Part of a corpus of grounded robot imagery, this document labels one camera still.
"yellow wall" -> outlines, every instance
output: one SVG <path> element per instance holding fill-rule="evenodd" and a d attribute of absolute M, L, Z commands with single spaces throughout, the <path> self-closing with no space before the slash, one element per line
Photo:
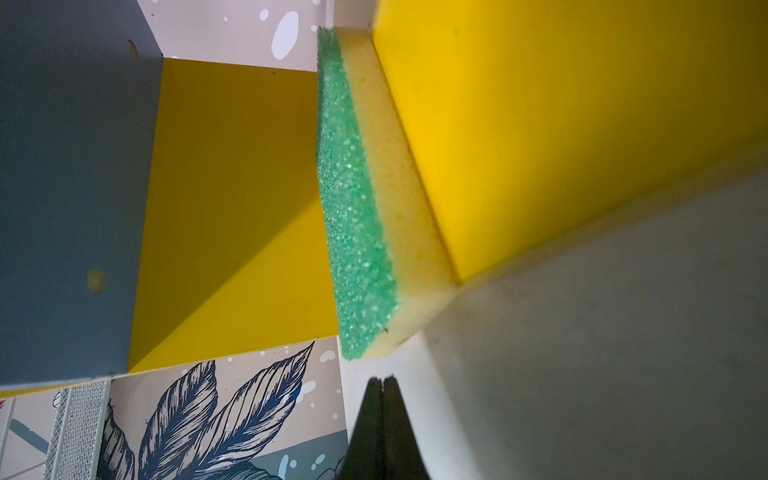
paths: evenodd
<path fill-rule="evenodd" d="M 129 372 L 336 335 L 316 74 L 166 59 Z"/>
<path fill-rule="evenodd" d="M 764 0 L 381 0 L 373 32 L 463 280 L 768 131 Z"/>

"light blue spot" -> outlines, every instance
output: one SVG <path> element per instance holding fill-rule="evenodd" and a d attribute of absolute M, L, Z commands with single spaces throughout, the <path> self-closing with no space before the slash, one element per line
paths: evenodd
<path fill-rule="evenodd" d="M 286 470 L 288 469 L 288 455 L 283 455 L 283 459 L 280 460 L 280 468 L 277 470 L 277 476 L 286 480 Z"/>

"sponge edge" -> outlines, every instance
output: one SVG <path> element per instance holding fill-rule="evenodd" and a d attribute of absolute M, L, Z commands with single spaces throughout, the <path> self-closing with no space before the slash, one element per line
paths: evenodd
<path fill-rule="evenodd" d="M 347 256 L 346 261 L 370 266 L 371 269 L 358 268 L 354 285 L 349 282 L 349 277 L 346 282 L 343 278 L 345 268 L 349 269 L 346 265 L 339 264 L 345 259 L 339 257 L 340 248 L 335 243 L 358 242 L 354 238 L 350 242 L 349 238 L 339 234 L 339 219 L 332 215 L 333 212 L 343 212 L 345 206 L 332 203 L 345 201 L 358 204 L 359 198 L 351 197 L 350 194 L 365 197 L 368 189 L 350 188 L 352 186 L 345 184 L 343 180 L 331 181 L 335 177 L 324 171 L 343 169 L 349 164 L 346 163 L 348 155 L 338 149 L 335 150 L 335 155 L 343 155 L 343 162 L 339 162 L 338 158 L 337 161 L 321 158 L 334 151 L 328 145 L 323 145 L 323 142 L 341 142 L 350 147 L 355 144 L 355 138 L 343 138 L 343 135 L 331 137 L 327 131 L 331 119 L 329 112 L 323 109 L 326 104 L 333 103 L 333 100 L 328 98 L 333 92 L 325 90 L 329 85 L 322 79 L 325 73 L 323 56 L 327 53 L 323 50 L 327 48 L 328 43 L 323 41 L 323 36 L 328 35 L 335 36 L 341 51 L 343 69 L 346 72 L 346 87 L 354 105 L 355 118 L 351 121 L 356 122 L 356 128 L 353 128 L 349 135 L 354 137 L 359 133 L 364 151 L 364 167 L 367 169 L 366 176 L 375 204 L 373 215 L 362 215 L 357 219 L 365 225 L 357 226 L 357 233 L 353 233 L 353 236 L 379 231 L 380 225 L 381 241 L 389 260 L 386 262 L 377 259 L 379 252 L 368 248 L 356 250 L 356 259 Z M 342 354 L 348 359 L 381 356 L 392 352 L 437 315 L 456 295 L 458 287 L 369 34 L 340 28 L 335 32 L 321 31 L 320 37 L 318 175 L 328 233 Z M 346 189 L 346 194 L 341 194 L 338 189 Z M 350 205 L 347 210 L 356 210 L 353 207 Z M 390 308 L 383 318 L 373 318 L 369 312 L 358 310 L 370 311 L 371 307 L 374 307 L 374 310 L 386 311 L 389 308 L 389 295 L 379 296 L 376 292 L 367 291 L 371 290 L 370 288 L 366 288 L 377 285 L 376 281 L 373 281 L 375 279 L 369 277 L 381 275 L 382 268 L 390 270 L 396 307 Z M 347 301 L 352 296 L 347 290 L 359 290 L 361 286 L 364 291 L 356 292 L 354 296 L 378 301 L 382 303 L 381 309 L 363 301 Z"/>

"sponge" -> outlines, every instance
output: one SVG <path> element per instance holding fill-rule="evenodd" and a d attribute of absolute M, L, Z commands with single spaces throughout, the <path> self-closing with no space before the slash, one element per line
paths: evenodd
<path fill-rule="evenodd" d="M 317 174 L 342 355 L 392 352 L 458 292 L 370 36 L 318 31 Z"/>

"leaf print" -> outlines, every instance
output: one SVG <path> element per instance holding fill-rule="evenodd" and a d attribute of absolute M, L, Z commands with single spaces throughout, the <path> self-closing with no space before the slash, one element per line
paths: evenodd
<path fill-rule="evenodd" d="M 235 392 L 184 456 L 179 478 L 205 478 L 257 454 L 277 434 L 296 405 L 312 345 L 275 362 Z"/>
<path fill-rule="evenodd" d="M 205 480 L 282 480 L 280 477 L 270 475 L 266 470 L 256 468 L 249 462 L 241 462 L 223 472 L 215 472 L 204 478 Z"/>
<path fill-rule="evenodd" d="M 161 396 L 139 450 L 139 480 L 159 480 L 176 471 L 213 415 L 216 365 L 198 363 Z"/>
<path fill-rule="evenodd" d="M 125 434 L 114 422 L 112 404 L 108 403 L 96 476 L 101 480 L 134 480 L 135 462 L 134 453 L 125 441 Z"/>

